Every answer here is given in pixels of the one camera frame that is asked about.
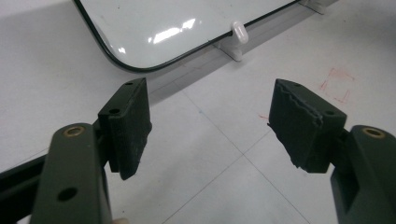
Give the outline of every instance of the black glass edge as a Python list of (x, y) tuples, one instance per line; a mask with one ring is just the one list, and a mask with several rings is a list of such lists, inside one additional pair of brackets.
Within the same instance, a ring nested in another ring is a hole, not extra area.
[[(170, 60), (170, 61), (168, 61), (166, 63), (161, 63), (159, 65), (156, 65), (156, 66), (153, 66), (153, 67), (148, 67), (148, 68), (133, 67), (133, 66), (130, 66), (130, 65), (126, 64), (126, 63), (121, 62), (119, 59), (117, 59), (111, 53), (111, 51), (108, 49), (108, 47), (106, 46), (105, 42), (103, 41), (103, 39), (99, 35), (98, 31), (96, 30), (95, 26), (93, 25), (93, 22), (91, 21), (90, 16), (88, 15), (87, 11), (85, 10), (85, 8), (82, 5), (82, 3), (80, 2), (80, 0), (74, 0), (74, 2), (76, 3), (76, 5), (77, 5), (77, 7), (79, 9), (79, 12), (81, 13), (81, 15), (84, 18), (85, 22), (87, 22), (88, 26), (90, 27), (91, 32), (94, 35), (96, 41), (99, 43), (100, 47), (105, 52), (106, 56), (111, 59), (110, 61), (113, 62), (116, 66), (119, 66), (119, 67), (121, 67), (123, 69), (129, 70), (129, 71), (132, 71), (132, 72), (136, 72), (136, 73), (149, 73), (149, 72), (155, 72), (157, 70), (163, 69), (166, 66), (169, 66), (169, 65), (171, 65), (173, 63), (176, 63), (176, 62), (180, 61), (181, 59), (186, 58), (187, 56), (199, 51), (200, 49), (204, 49), (207, 46), (213, 45), (214, 43), (218, 42), (222, 38), (233, 34), (232, 31), (227, 32), (224, 35), (221, 35), (221, 36), (218, 36), (218, 37), (216, 37), (216, 38), (214, 38), (212, 40), (209, 40), (206, 43), (204, 43), (203, 45), (198, 46), (195, 49), (191, 49), (191, 50), (181, 54), (180, 56), (177, 56), (176, 58), (174, 58), (174, 59), (172, 59), (172, 60)], [(245, 27), (249, 27), (250, 25), (254, 24), (255, 22), (261, 21), (261, 20), (263, 20), (263, 19), (265, 19), (265, 18), (267, 18), (267, 17), (269, 17), (271, 15), (274, 15), (278, 11), (283, 10), (283, 9), (285, 9), (287, 7), (290, 7), (290, 6), (292, 6), (292, 5), (294, 5), (294, 4), (298, 3), (298, 2), (300, 2), (300, 0), (293, 1), (291, 3), (286, 4), (283, 7), (280, 7), (278, 9), (274, 10), (274, 11), (271, 11), (270, 13), (267, 13), (267, 14), (255, 19), (255, 20), (253, 20), (253, 21), (250, 21), (250, 22), (246, 23)]]

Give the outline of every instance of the white plastic clip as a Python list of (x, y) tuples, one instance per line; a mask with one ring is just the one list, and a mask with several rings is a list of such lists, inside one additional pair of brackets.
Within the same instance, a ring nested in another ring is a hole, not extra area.
[(220, 40), (217, 47), (235, 61), (240, 62), (242, 61), (242, 50), (240, 47), (248, 42), (248, 32), (240, 21), (231, 23), (231, 29), (233, 35)]
[(324, 15), (326, 7), (323, 5), (321, 0), (302, 0), (301, 5), (309, 7), (316, 11), (320, 15)]

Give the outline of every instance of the white surface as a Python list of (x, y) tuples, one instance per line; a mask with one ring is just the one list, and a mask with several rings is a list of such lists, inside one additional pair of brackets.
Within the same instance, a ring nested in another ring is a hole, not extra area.
[(80, 0), (111, 53), (135, 68), (167, 63), (292, 0)]
[[(44, 3), (0, 3), (1, 171), (44, 153), (64, 125), (93, 122), (119, 85), (138, 77), (104, 57), (71, 2)], [(330, 173), (295, 169), (264, 117), (281, 77), (346, 112), (347, 129), (369, 124), (396, 134), (395, 13), (393, 0), (339, 1), (241, 63), (212, 48), (196, 59), (202, 66), (183, 61), (149, 74), (153, 131), (135, 177), (108, 174), (114, 218), (336, 223)], [(159, 89), (169, 77), (178, 80)]]

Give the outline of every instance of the screw hole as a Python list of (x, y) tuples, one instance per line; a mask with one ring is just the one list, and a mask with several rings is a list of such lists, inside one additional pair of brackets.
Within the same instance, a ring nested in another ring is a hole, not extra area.
[(110, 114), (118, 114), (118, 113), (120, 113), (120, 111), (118, 109), (111, 109), (108, 112), (110, 112)]
[(373, 138), (384, 138), (385, 134), (374, 128), (364, 128), (363, 132)]
[(326, 111), (326, 112), (324, 112), (325, 114), (327, 114), (327, 115), (334, 115), (335, 113), (334, 112), (332, 112), (332, 111), (330, 111), (330, 110), (328, 110), (328, 111)]
[(64, 189), (58, 194), (58, 201), (67, 202), (70, 199), (74, 198), (76, 194), (77, 194), (76, 188)]
[(74, 136), (82, 134), (83, 132), (84, 132), (84, 127), (75, 126), (75, 127), (68, 128), (66, 131), (64, 131), (64, 135), (66, 137), (74, 137)]

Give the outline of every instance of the bolt hole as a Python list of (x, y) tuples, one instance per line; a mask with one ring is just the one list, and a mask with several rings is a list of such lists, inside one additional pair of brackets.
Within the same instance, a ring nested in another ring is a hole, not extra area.
[(67, 129), (66, 131), (64, 131), (64, 135), (66, 137), (74, 137), (74, 136), (82, 134), (83, 132), (84, 132), (84, 127), (75, 126), (75, 127), (71, 127), (69, 129)]
[(58, 194), (58, 201), (67, 202), (70, 199), (74, 198), (76, 194), (77, 194), (76, 188), (64, 189)]
[(325, 114), (327, 114), (327, 115), (334, 115), (335, 113), (334, 112), (332, 112), (332, 111), (330, 111), (330, 110), (328, 110), (328, 111), (326, 111), (326, 112), (324, 112)]
[(384, 138), (385, 134), (377, 129), (373, 128), (364, 128), (363, 132), (373, 138)]
[(120, 113), (120, 111), (118, 109), (111, 109), (108, 112), (110, 112), (110, 114), (118, 114), (118, 113)]

